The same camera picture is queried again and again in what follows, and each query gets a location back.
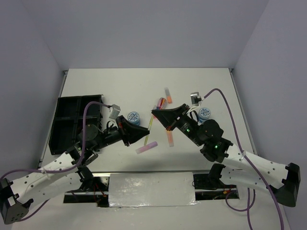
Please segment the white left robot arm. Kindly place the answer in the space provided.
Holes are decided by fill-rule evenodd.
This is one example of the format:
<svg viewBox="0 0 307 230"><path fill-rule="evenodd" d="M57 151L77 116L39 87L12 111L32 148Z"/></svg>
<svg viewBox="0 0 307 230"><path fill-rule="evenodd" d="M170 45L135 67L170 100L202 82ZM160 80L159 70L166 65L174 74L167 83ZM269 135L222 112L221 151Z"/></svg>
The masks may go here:
<svg viewBox="0 0 307 230"><path fill-rule="evenodd" d="M123 141L129 146L147 136L150 131L129 122L124 116L116 124L101 132L94 124L83 126L80 141L69 147L58 158L28 175L10 181L9 171L0 178L0 213L4 224L24 221L29 210L68 191L89 191L94 177L88 165L97 158L96 152L111 144Z"/></svg>

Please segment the pink marker tube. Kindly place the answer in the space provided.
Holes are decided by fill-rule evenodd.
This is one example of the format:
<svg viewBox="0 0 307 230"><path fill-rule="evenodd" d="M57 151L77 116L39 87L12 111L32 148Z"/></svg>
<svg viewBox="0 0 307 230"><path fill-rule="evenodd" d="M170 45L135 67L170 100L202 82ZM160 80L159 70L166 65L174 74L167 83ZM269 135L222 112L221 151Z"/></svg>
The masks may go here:
<svg viewBox="0 0 307 230"><path fill-rule="evenodd" d="M154 110L161 110L161 109L164 109L166 105L167 105L167 100L166 100L166 98L161 97L161 98L158 100L156 106L155 106L153 109L154 109Z"/></svg>

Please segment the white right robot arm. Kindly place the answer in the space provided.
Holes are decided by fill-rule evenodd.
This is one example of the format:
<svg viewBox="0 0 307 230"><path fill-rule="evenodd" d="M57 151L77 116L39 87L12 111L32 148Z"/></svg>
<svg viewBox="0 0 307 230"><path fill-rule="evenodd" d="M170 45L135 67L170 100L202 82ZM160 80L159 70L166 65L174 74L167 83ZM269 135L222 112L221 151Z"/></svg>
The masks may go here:
<svg viewBox="0 0 307 230"><path fill-rule="evenodd" d="M300 167L264 159L247 151L241 151L231 141L222 137L224 131L213 119L202 124L189 117L190 107L185 103L175 109L154 109L154 115L168 131L180 130L194 144L201 147L201 154L213 166L209 184L236 184L273 193L279 204L295 207L300 185Z"/></svg>

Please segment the thin yellow pen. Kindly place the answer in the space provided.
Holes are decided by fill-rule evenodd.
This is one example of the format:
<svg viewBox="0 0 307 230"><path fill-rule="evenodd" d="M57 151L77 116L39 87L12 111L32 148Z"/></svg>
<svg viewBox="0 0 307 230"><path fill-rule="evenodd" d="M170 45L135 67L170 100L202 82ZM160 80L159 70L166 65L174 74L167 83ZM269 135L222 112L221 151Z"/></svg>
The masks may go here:
<svg viewBox="0 0 307 230"><path fill-rule="evenodd" d="M151 116L151 119L150 119L150 122L149 122L149 125L148 125L148 131L150 131L151 130L151 127L152 127L152 123L153 123L153 119L154 119L154 117L153 117L153 115ZM145 137L145 140L144 140L144 146L146 146L147 145L147 143L148 143L148 139L149 139L149 134Z"/></svg>

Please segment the purple highlighter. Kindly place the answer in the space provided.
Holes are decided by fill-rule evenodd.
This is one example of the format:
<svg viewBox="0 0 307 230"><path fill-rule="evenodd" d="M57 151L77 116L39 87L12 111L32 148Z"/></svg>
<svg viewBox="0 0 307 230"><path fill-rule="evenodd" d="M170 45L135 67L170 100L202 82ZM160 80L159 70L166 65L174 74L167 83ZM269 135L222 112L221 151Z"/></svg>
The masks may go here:
<svg viewBox="0 0 307 230"><path fill-rule="evenodd" d="M147 144L145 146L142 146L142 147L136 149L136 153L137 154L141 154L141 153L143 153L145 151L148 151L148 150L150 150L152 148L155 148L157 146L158 146L158 143L156 141L154 141L154 142L151 142L151 143L149 143L149 144Z"/></svg>

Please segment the blue round tape container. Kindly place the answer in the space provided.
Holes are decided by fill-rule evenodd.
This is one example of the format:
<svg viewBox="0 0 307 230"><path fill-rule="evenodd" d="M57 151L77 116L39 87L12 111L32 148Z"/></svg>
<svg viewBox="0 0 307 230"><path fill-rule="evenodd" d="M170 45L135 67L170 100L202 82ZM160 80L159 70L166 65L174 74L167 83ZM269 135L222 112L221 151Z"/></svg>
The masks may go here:
<svg viewBox="0 0 307 230"><path fill-rule="evenodd" d="M209 108L202 107L198 111L198 118L199 118L199 123L203 123L206 120L208 120L211 116L211 111Z"/></svg>
<svg viewBox="0 0 307 230"><path fill-rule="evenodd" d="M139 113L132 111L128 113L127 120L135 125L140 124L140 115Z"/></svg>

